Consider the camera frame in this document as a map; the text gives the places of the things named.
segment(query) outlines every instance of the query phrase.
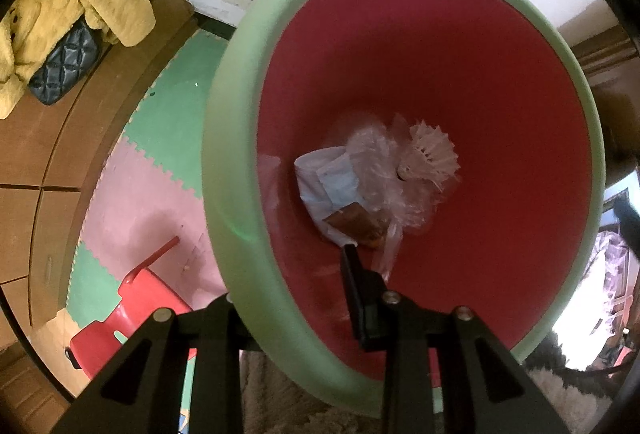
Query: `metal bolt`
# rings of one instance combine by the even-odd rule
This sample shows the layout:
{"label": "metal bolt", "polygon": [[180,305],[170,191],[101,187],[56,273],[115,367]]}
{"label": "metal bolt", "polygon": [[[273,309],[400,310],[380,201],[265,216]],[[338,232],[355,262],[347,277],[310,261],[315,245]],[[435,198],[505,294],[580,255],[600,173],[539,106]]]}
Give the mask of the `metal bolt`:
{"label": "metal bolt", "polygon": [[385,304],[398,304],[402,297],[397,291],[387,290],[382,294],[382,300]]}
{"label": "metal bolt", "polygon": [[171,318],[172,313],[169,308],[158,308],[154,311],[154,320],[156,322],[167,322]]}
{"label": "metal bolt", "polygon": [[456,308],[456,317],[465,322],[469,322],[474,317],[474,313],[471,311],[471,308],[460,306]]}

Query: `red plastic chair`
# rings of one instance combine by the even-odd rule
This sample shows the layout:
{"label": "red plastic chair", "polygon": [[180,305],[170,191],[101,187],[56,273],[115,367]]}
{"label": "red plastic chair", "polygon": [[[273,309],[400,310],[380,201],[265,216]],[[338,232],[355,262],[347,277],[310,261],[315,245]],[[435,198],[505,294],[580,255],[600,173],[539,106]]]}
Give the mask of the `red plastic chair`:
{"label": "red plastic chair", "polygon": [[[171,308],[178,315],[191,311],[184,300],[148,269],[179,242],[180,238],[175,236],[127,273],[118,288],[122,299],[110,315],[103,322],[93,321],[71,339],[65,352],[76,369],[81,368],[93,378],[120,349],[115,332],[129,338],[156,309]],[[189,358],[194,355],[195,350],[191,350]]]}

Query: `trash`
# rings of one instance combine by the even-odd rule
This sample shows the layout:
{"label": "trash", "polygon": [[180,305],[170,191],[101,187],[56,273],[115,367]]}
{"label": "trash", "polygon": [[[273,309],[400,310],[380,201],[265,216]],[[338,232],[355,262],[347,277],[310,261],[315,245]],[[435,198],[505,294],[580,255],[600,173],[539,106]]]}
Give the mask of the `trash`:
{"label": "trash", "polygon": [[390,128],[374,121],[345,146],[318,149],[295,161],[300,198],[322,235],[342,247],[376,250],[372,269],[388,279],[405,232],[423,233],[458,178],[448,135],[424,121]]}

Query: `yellow plush blanket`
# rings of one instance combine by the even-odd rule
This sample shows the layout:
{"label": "yellow plush blanket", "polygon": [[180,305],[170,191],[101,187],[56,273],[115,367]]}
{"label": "yellow plush blanket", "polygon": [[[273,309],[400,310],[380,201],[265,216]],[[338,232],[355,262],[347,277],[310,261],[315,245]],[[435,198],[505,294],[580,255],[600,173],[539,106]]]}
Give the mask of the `yellow plush blanket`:
{"label": "yellow plush blanket", "polygon": [[124,46],[139,43],[156,24],[149,0],[16,0],[0,22],[0,119],[82,14],[105,40]]}

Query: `quilted leather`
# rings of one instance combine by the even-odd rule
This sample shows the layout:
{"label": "quilted leather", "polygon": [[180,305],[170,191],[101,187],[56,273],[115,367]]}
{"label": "quilted leather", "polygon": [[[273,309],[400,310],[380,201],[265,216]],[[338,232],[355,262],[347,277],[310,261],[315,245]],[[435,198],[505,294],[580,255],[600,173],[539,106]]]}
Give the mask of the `quilted leather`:
{"label": "quilted leather", "polygon": [[89,71],[99,55],[99,32],[89,28],[84,17],[79,18],[31,78],[31,93],[47,106],[58,102]]}

